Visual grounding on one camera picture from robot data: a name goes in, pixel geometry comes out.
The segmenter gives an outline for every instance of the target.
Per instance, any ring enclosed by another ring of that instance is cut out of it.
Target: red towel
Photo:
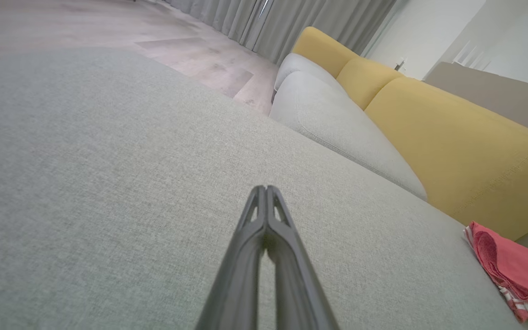
[[[465,234],[484,270],[507,297],[519,321],[524,322],[528,313],[518,304],[528,305],[528,248],[475,222],[466,228]]]

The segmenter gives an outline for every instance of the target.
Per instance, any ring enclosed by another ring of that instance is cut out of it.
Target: black plastic attachment
[[[254,212],[257,216],[251,221]],[[338,329],[285,201],[274,186],[252,189],[197,329],[256,329],[260,257],[265,249],[276,265],[277,328]]]

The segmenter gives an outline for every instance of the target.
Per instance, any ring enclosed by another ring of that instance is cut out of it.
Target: wooden floor
[[[0,55],[83,46],[137,52],[270,112],[277,67],[167,4],[0,0]]]

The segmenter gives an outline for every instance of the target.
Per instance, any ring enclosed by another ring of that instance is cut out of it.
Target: light gray fabric upholstery
[[[0,329],[193,328],[256,184],[343,329],[522,328],[455,220],[164,65],[82,49],[0,60]]]
[[[335,78],[333,78],[331,73],[325,71],[325,69],[317,65],[317,63],[295,53],[288,54],[288,56],[280,65],[278,73],[276,75],[276,82],[274,83],[274,90],[278,90],[278,88],[281,87],[282,82],[285,80],[286,77],[288,77],[289,74],[298,71],[303,71],[314,77],[317,77],[317,79],[328,84],[337,92],[340,92],[347,96],[347,93],[344,88],[341,87],[341,84],[339,84],[339,82],[337,82]]]
[[[291,73],[270,117],[427,200],[417,175],[364,111],[315,77]]]

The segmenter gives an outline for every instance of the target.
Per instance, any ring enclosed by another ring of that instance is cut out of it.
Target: pink cloth
[[[520,322],[528,319],[528,248],[472,222],[465,236]]]

